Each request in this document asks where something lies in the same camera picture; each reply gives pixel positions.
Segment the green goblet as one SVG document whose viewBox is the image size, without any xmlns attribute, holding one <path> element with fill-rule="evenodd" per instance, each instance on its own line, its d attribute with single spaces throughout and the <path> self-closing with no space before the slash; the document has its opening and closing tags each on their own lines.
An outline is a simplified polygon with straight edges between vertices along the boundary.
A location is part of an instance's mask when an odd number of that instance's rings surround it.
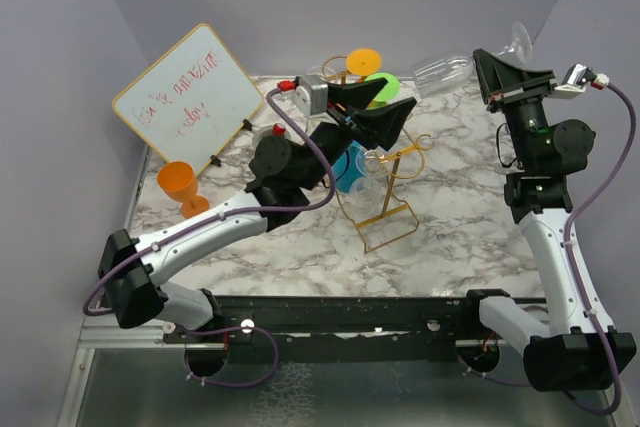
<svg viewBox="0 0 640 427">
<path fill-rule="evenodd" d="M 386 106 L 394 99 L 400 90 L 400 81 L 392 74 L 386 72 L 378 72 L 365 78 L 366 81 L 384 79 L 386 84 L 383 89 L 369 103 L 368 109 L 377 109 Z"/>
</svg>

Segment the yellow goblet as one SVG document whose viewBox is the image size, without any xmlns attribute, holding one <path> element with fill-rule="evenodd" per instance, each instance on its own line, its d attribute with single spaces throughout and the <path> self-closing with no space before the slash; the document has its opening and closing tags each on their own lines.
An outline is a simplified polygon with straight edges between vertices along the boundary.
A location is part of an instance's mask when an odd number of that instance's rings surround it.
<svg viewBox="0 0 640 427">
<path fill-rule="evenodd" d="M 352 51 L 346 57 L 345 66 L 349 74 L 361 79 L 376 73 L 382 64 L 380 54 L 370 48 L 360 48 Z"/>
</svg>

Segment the clear wine glass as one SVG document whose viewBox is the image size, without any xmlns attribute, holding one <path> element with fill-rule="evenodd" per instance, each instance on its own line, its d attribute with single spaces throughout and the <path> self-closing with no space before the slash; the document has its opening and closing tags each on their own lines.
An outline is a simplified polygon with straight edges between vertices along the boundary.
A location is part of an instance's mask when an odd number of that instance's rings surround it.
<svg viewBox="0 0 640 427">
<path fill-rule="evenodd" d="M 311 83 L 311 84 L 324 83 L 326 81 L 326 78 L 323 75 L 323 69 L 321 66 L 310 67 L 306 71 L 305 75 L 303 76 L 303 79 L 307 83 Z"/>
</svg>

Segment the blue goblet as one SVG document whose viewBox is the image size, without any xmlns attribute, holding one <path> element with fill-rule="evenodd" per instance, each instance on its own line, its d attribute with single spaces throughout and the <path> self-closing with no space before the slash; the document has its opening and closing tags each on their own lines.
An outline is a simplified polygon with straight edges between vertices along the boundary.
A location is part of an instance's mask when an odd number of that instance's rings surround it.
<svg viewBox="0 0 640 427">
<path fill-rule="evenodd" d="M 338 192 L 348 193 L 356 180 L 371 175 L 365 165 L 366 154 L 367 150 L 354 141 L 333 164 L 332 172 Z"/>
</svg>

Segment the orange cup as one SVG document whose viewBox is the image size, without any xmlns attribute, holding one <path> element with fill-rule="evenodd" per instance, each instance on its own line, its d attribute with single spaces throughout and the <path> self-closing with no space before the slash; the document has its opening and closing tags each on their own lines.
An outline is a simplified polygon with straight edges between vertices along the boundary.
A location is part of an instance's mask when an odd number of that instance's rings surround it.
<svg viewBox="0 0 640 427">
<path fill-rule="evenodd" d="M 202 214 L 210 208 L 209 201 L 198 194 L 199 184 L 192 167 L 183 161 L 173 161 L 164 165 L 157 183 L 162 191 L 178 202 L 185 219 Z"/>
</svg>

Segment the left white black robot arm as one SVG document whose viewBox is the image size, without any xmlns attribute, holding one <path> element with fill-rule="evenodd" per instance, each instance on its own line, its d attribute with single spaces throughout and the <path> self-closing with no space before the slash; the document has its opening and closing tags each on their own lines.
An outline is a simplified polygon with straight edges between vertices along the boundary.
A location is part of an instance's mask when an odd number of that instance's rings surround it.
<svg viewBox="0 0 640 427">
<path fill-rule="evenodd" d="M 185 327 L 206 342 L 220 332 L 212 294 L 171 285 L 184 268 L 246 238 L 271 232 L 336 194 L 333 166 L 352 143 L 388 150 L 417 101 L 401 99 L 372 109 L 383 79 L 338 85 L 317 76 L 284 80 L 265 100 L 300 138 L 260 138 L 249 168 L 254 178 L 222 204 L 178 224 L 138 237 L 113 232 L 100 261 L 96 292 L 103 292 L 122 329 L 157 319 Z"/>
</svg>

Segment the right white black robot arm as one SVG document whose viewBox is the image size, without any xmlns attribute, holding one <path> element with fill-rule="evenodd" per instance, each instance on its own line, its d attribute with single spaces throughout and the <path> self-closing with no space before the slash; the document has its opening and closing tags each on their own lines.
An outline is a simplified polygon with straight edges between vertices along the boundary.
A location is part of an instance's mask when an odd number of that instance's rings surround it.
<svg viewBox="0 0 640 427">
<path fill-rule="evenodd" d="M 534 256 L 548 321 L 497 294 L 463 309 L 459 325 L 469 337 L 493 331 L 510 344 L 537 391 L 605 390 L 618 383 L 637 347 L 602 306 L 574 227 L 585 208 L 573 205 L 567 178 L 587 167 L 595 133 L 578 119 L 549 124 L 543 101 L 612 85 L 582 64 L 557 80 L 551 70 L 522 69 L 484 49 L 473 59 L 483 102 L 503 114 L 509 129 L 517 170 L 506 177 L 504 199 Z"/>
</svg>

